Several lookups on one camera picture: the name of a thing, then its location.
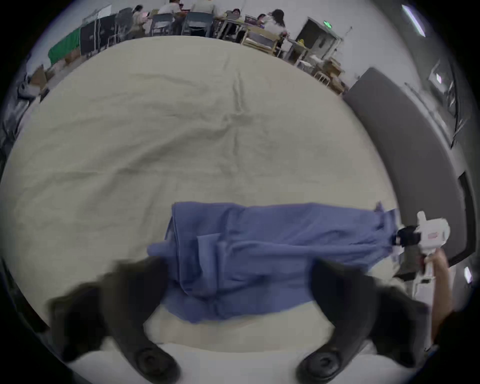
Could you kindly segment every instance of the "ceiling light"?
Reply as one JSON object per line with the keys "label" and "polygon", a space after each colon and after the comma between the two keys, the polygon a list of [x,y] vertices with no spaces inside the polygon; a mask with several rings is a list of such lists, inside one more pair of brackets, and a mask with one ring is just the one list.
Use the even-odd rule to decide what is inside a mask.
{"label": "ceiling light", "polygon": [[413,15],[412,10],[407,7],[406,5],[402,5],[403,11],[407,14],[408,18],[412,21],[413,26],[417,29],[417,32],[425,37],[425,32],[423,31],[422,27],[420,26],[419,21]]}

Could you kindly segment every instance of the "blue towel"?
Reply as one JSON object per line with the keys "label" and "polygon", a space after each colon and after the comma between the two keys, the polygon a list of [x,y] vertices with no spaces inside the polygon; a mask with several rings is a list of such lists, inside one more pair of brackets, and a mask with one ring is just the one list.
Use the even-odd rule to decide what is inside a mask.
{"label": "blue towel", "polygon": [[197,323],[311,301],[313,258],[368,270],[392,251],[396,231],[395,212],[381,209],[176,203],[165,240],[148,254],[169,266],[163,304]]}

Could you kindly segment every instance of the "doorway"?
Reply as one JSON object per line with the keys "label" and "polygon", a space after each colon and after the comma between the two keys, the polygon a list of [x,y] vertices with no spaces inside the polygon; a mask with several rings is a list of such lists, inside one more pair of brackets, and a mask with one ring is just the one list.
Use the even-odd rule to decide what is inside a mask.
{"label": "doorway", "polygon": [[[301,39],[303,39],[305,47],[310,50],[309,54],[315,55],[319,59],[326,58],[335,43],[340,40],[333,31],[310,17],[295,40],[299,41]],[[288,61],[295,63],[301,54],[302,52],[300,50],[293,50]]]}

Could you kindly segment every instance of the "person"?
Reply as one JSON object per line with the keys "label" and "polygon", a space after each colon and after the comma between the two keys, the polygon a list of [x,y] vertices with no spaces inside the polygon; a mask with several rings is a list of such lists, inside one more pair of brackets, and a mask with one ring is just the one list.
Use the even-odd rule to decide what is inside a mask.
{"label": "person", "polygon": [[288,35],[285,28],[285,22],[283,21],[284,13],[281,9],[276,9],[262,18],[261,24],[264,26],[264,30],[271,32],[280,37]]}
{"label": "person", "polygon": [[266,16],[265,13],[261,13],[261,14],[258,15],[258,17],[257,17],[257,25],[262,25],[265,16]]}
{"label": "person", "polygon": [[[261,14],[258,15],[258,17],[257,17],[257,25],[258,26],[261,26],[263,24],[263,20],[264,20],[265,16],[266,16],[265,13],[261,13]],[[242,42],[243,37],[245,36],[245,32],[246,32],[245,30],[242,30],[242,31],[239,31],[237,33],[237,38],[235,39],[236,43],[240,44]]]}
{"label": "person", "polygon": [[[185,21],[186,12],[180,9],[180,0],[170,0],[158,10],[158,14],[171,13],[173,15],[172,32],[174,35],[181,35],[183,22]],[[156,24],[156,28],[161,28],[165,22]]]}
{"label": "person", "polygon": [[442,249],[431,257],[435,288],[432,305],[432,340],[438,347],[409,383],[463,382],[478,360],[480,292],[475,287],[466,307],[453,311],[448,260]]}
{"label": "person", "polygon": [[133,10],[133,23],[127,35],[128,39],[145,37],[144,24],[146,23],[147,19],[145,19],[142,15],[143,8],[144,6],[139,4]]}
{"label": "person", "polygon": [[[228,18],[232,20],[238,20],[240,19],[240,15],[241,15],[241,11],[238,8],[235,8],[232,12],[230,12],[230,16]],[[223,40],[226,36],[233,36],[236,31],[237,31],[237,26],[235,24],[231,24],[228,27],[228,30],[225,30],[225,32],[220,38]]]}
{"label": "person", "polygon": [[232,19],[238,20],[240,18],[240,15],[241,15],[241,11],[238,8],[235,8],[232,11]]}
{"label": "person", "polygon": [[190,12],[212,13],[214,17],[219,17],[218,7],[212,0],[199,0],[190,7]]}
{"label": "person", "polygon": [[[212,0],[197,1],[190,7],[190,12],[211,13],[214,18],[218,18],[220,16],[218,7]],[[192,27],[192,36],[205,36],[206,31],[203,29],[202,23],[192,22],[189,24],[189,26]]]}

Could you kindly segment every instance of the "beige tablecloth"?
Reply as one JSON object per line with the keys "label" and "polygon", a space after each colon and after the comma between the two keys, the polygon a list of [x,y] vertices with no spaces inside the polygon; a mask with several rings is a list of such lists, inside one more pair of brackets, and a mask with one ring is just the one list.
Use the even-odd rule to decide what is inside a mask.
{"label": "beige tablecloth", "polygon": [[[396,206],[341,98],[278,58],[190,36],[123,42],[68,75],[25,125],[0,199],[7,265],[45,320],[48,299],[146,257],[177,201]],[[160,308],[148,324],[154,341],[220,351],[315,345],[329,329],[313,303],[198,325]]]}

